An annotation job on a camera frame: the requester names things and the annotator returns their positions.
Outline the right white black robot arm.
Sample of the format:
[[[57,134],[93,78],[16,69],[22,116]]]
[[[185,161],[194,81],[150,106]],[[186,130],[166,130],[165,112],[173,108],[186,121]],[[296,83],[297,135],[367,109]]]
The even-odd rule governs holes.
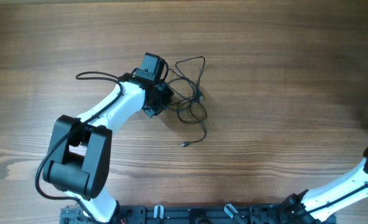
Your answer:
[[[323,223],[338,210],[368,197],[368,146],[352,170],[317,189],[292,194],[280,206],[282,223]]]

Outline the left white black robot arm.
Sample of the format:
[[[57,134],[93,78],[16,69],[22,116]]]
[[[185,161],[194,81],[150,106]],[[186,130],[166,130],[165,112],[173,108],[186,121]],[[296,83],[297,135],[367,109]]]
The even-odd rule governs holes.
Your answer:
[[[75,207],[61,210],[60,223],[129,223],[143,221],[143,208],[133,215],[106,189],[112,136],[134,113],[142,110],[157,116],[173,95],[165,82],[167,62],[146,53],[140,67],[120,77],[103,72],[83,72],[78,80],[107,80],[114,90],[89,111],[71,117],[62,115],[53,127],[50,145],[35,175],[38,193],[40,180],[64,192],[64,200]]]

